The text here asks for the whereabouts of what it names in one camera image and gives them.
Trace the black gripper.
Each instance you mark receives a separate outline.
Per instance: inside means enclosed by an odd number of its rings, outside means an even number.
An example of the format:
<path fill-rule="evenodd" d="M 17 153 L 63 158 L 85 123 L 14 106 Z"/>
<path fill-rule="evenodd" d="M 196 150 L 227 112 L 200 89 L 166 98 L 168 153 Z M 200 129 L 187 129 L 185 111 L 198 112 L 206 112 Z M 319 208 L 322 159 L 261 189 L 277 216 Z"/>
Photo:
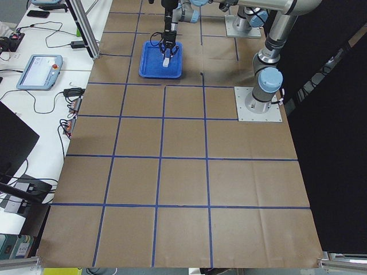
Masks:
<path fill-rule="evenodd" d="M 170 54 L 169 58 L 172 58 L 175 56 L 175 54 L 178 51 L 178 46 L 175 43 L 176 41 L 176 31 L 165 31 L 161 33 L 161 41 L 158 44 L 160 53 L 162 54 L 163 59 L 165 59 L 165 49 L 169 49 Z"/>

